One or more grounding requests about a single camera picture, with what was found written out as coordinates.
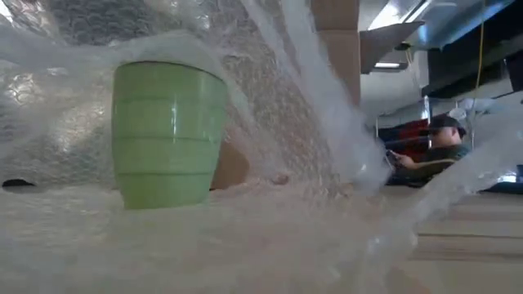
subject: bubble wrap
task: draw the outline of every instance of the bubble wrap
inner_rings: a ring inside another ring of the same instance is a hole
[[[0,180],[44,192],[0,193],[2,292],[385,292],[414,226],[494,183],[513,164],[508,148],[521,149],[512,124],[389,212],[363,197],[387,176],[382,148],[330,71],[305,0],[3,2]],[[247,183],[196,207],[122,210],[112,75],[136,60],[227,83],[226,140],[251,163]],[[497,144],[506,152],[487,156]],[[271,184],[282,173],[289,183]]]

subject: phone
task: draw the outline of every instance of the phone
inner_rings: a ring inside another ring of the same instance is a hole
[[[392,168],[396,168],[400,165],[398,158],[389,149],[385,152],[385,159],[386,159],[387,163],[389,164],[389,166]]]

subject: cardboard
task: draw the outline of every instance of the cardboard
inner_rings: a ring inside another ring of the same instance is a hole
[[[312,0],[316,30],[327,47],[329,61],[346,84],[354,105],[360,103],[360,74],[369,73],[388,52],[403,42],[422,23],[394,24],[358,32],[358,0]],[[248,160],[234,146],[224,143],[212,182],[212,189],[226,189],[243,183]]]

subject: green ceramic cup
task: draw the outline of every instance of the green ceramic cup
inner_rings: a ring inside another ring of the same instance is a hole
[[[136,62],[114,75],[114,173],[125,208],[201,203],[226,122],[227,86],[186,65]]]

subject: baseball cap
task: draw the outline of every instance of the baseball cap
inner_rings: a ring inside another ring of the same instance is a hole
[[[455,127],[458,129],[459,136],[464,137],[467,134],[467,131],[462,127],[455,118],[451,118],[448,115],[441,115],[432,119],[431,123],[428,125],[428,129],[422,131],[422,136],[436,135],[438,131],[444,127]]]

